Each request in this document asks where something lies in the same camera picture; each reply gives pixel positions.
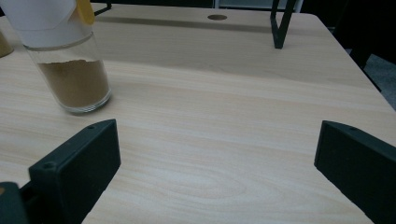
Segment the wood grain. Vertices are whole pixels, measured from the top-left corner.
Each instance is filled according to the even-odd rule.
[[[396,145],[395,112],[318,18],[294,14],[279,50],[267,12],[114,5],[94,25],[113,96],[81,116],[0,28],[0,181],[114,118],[122,165],[84,223],[371,223],[315,168],[320,124]]]

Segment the table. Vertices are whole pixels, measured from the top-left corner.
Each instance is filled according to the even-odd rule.
[[[0,181],[116,119],[122,165],[84,223],[371,223],[315,168],[320,124],[395,146],[396,114],[317,17],[294,14],[275,49],[269,12],[115,5],[94,25],[113,96],[80,116],[0,28]]]

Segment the jar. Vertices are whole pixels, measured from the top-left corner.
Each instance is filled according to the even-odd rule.
[[[6,38],[0,31],[0,58],[10,54],[14,49],[8,44]]]
[[[65,110],[73,113],[92,111],[110,98],[111,89],[93,33],[64,46],[25,47],[54,98]]]

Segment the white cap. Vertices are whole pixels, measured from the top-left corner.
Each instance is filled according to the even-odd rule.
[[[52,48],[77,42],[92,32],[76,9],[76,0],[0,0],[23,45]]]

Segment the yellow label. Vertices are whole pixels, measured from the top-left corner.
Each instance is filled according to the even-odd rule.
[[[92,25],[95,21],[95,15],[90,0],[77,0],[77,11],[82,22]]]

